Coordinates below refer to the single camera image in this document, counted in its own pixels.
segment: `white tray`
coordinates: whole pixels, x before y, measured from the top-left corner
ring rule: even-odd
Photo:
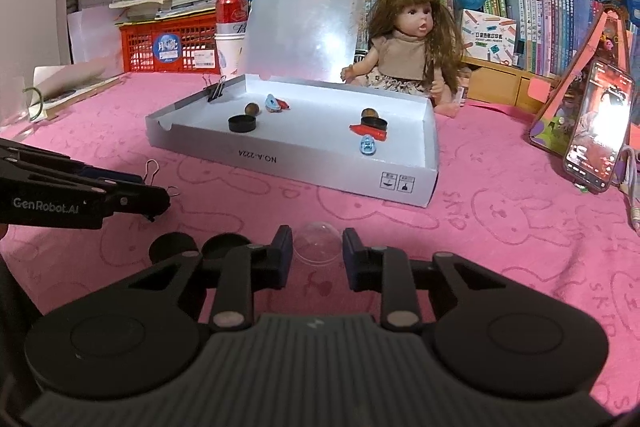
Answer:
[[[268,94],[289,110],[269,113]],[[257,103],[257,127],[232,133],[228,118]],[[360,153],[349,129],[366,107],[388,121],[376,153]],[[326,82],[243,75],[207,102],[198,92],[146,117],[152,146],[283,178],[384,200],[426,206],[438,174],[438,146],[430,100],[397,92]]]

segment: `pink tablecloth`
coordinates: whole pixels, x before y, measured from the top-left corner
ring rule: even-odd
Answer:
[[[610,355],[594,396],[612,412],[640,394],[640,240],[626,223],[622,194],[580,193],[559,165],[522,138],[524,124],[465,107],[439,120],[440,179],[428,208],[385,203],[212,164],[149,147],[144,116],[204,86],[201,77],[135,74],[41,126],[27,143],[110,169],[142,174],[154,158],[156,184],[180,196],[155,223],[116,215],[103,228],[12,227],[2,254],[47,312],[150,263],[147,248],[172,230],[201,245],[219,232],[270,240],[278,225],[311,221],[355,227],[370,245],[412,257],[456,252],[581,308],[609,335]],[[310,266],[298,257],[284,291],[264,291],[257,310],[374,312],[379,298],[349,292],[339,259]],[[427,300],[422,304],[429,316]]]

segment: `red soda can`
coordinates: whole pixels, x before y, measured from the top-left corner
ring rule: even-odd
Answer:
[[[244,33],[248,17],[246,0],[216,0],[216,33]]]

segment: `cardboard box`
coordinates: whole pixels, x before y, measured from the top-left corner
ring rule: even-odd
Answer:
[[[290,109],[267,112],[268,94]],[[257,128],[232,133],[228,118],[249,102],[261,108]],[[361,137],[349,129],[368,107],[388,121],[373,156],[360,153]],[[150,114],[146,135],[152,146],[188,156],[415,206],[429,203],[438,175],[428,98],[342,84],[239,76],[212,102],[201,91]]]
[[[489,13],[464,10],[462,39],[465,55],[513,66],[516,21]]]

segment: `phone screen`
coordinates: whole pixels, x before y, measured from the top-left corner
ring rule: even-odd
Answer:
[[[566,167],[595,188],[604,189],[610,182],[625,141],[633,93],[629,76],[610,64],[594,62]]]

